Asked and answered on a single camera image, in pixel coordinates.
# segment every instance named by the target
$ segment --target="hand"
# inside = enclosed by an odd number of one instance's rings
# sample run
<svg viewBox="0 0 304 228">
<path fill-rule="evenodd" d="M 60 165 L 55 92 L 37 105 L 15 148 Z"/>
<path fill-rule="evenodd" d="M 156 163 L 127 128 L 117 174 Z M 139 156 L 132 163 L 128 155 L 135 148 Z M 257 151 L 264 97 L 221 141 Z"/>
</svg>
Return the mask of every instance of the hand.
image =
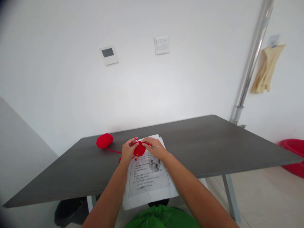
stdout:
<svg viewBox="0 0 304 228">
<path fill-rule="evenodd" d="M 123 148 L 121 150 L 121 161 L 127 162 L 128 164 L 130 163 L 130 161 L 133 157 L 134 150 L 139 145 L 139 142 L 137 142 L 133 146 L 131 146 L 132 143 L 136 141 L 136 139 L 138 139 L 138 137 L 135 137 L 135 138 L 132 138 L 132 139 L 128 140 L 123 145 Z"/>
<path fill-rule="evenodd" d="M 162 145 L 162 143 L 155 138 L 145 138 L 142 140 L 142 142 L 147 142 L 150 143 L 152 145 L 156 145 L 159 147 L 155 147 L 155 146 L 149 146 L 145 143 L 143 143 L 142 145 L 156 158 L 160 159 L 161 161 L 164 159 L 164 157 L 169 154 L 169 152 L 164 148 L 164 146 Z"/>
</svg>

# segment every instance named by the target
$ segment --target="trash can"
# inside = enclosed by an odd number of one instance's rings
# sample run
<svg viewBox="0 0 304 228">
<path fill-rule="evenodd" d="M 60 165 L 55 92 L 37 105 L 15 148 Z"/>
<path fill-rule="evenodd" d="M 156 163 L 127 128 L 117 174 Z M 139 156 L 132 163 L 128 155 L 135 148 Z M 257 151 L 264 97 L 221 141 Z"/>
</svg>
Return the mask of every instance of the trash can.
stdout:
<svg viewBox="0 0 304 228">
<path fill-rule="evenodd" d="M 60 201 L 55 211 L 55 224 L 62 228 L 71 222 L 82 225 L 89 215 L 86 197 Z"/>
<path fill-rule="evenodd" d="M 300 139 L 285 139 L 279 142 L 279 146 L 290 150 L 291 152 L 295 153 L 296 155 L 301 156 L 304 158 L 304 140 Z M 296 163 L 292 165 L 285 165 L 282 166 L 284 169 L 288 170 L 289 172 L 304 178 L 304 161 L 301 163 Z"/>
</svg>

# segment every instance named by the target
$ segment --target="red yarn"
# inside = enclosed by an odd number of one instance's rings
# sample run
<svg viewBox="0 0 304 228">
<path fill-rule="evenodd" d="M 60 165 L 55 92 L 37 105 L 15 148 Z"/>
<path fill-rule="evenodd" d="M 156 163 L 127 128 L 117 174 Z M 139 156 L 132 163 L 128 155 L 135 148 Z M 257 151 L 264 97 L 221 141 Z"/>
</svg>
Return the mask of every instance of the red yarn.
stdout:
<svg viewBox="0 0 304 228">
<path fill-rule="evenodd" d="M 97 141 L 96 141 L 96 145 L 99 147 L 99 148 L 107 148 L 111 143 L 113 142 L 113 136 L 106 133 L 102 136 L 99 136 Z"/>
<path fill-rule="evenodd" d="M 108 146 L 113 142 L 113 136 L 110 135 L 109 133 L 106 133 L 106 134 L 103 134 L 101 136 L 98 137 L 97 141 L 96 141 L 96 145 L 99 147 L 99 148 L 102 148 L 102 149 L 107 149 L 111 152 L 116 152 L 116 153 L 121 153 L 119 151 L 115 151 L 115 150 L 111 150 L 108 148 Z M 136 143 L 139 143 L 139 145 L 135 148 L 134 150 L 134 153 L 133 153 L 133 158 L 135 157 L 135 160 L 137 160 L 137 157 L 140 157 L 142 156 L 145 151 L 146 151 L 146 148 L 142 145 L 143 143 L 149 145 L 149 146 L 152 146 L 152 144 L 148 143 L 148 142 L 141 142 L 141 141 L 138 141 L 137 142 L 132 142 L 131 146 L 133 146 L 134 144 Z"/>
</svg>

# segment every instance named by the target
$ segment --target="thermostat screen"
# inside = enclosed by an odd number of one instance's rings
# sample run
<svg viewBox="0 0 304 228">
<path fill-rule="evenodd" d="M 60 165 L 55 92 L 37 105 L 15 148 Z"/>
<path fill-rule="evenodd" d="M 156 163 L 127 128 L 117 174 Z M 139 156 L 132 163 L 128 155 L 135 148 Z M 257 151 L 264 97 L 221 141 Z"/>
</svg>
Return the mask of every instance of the thermostat screen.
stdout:
<svg viewBox="0 0 304 228">
<path fill-rule="evenodd" d="M 104 55 L 104 57 L 109 57 L 111 55 L 114 55 L 113 50 L 111 48 L 101 50 L 101 51 L 102 51 L 102 54 Z"/>
</svg>

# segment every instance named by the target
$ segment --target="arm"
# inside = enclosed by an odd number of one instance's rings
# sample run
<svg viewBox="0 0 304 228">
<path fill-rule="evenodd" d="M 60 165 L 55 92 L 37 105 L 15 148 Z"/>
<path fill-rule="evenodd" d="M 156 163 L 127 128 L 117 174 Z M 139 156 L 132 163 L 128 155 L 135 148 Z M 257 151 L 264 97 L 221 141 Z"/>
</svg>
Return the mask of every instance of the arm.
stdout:
<svg viewBox="0 0 304 228">
<path fill-rule="evenodd" d="M 159 147 L 143 145 L 167 167 L 176 188 L 200 227 L 235 227 L 238 225 L 230 217 L 211 192 L 171 153 L 167 152 L 158 139 L 145 138 Z"/>
<path fill-rule="evenodd" d="M 135 138 L 130 139 L 123 145 L 120 164 L 83 223 L 82 228 L 114 227 L 126 187 L 128 166 L 133 152 L 138 146 L 138 143 L 130 146 L 133 141 L 135 141 Z"/>
</svg>

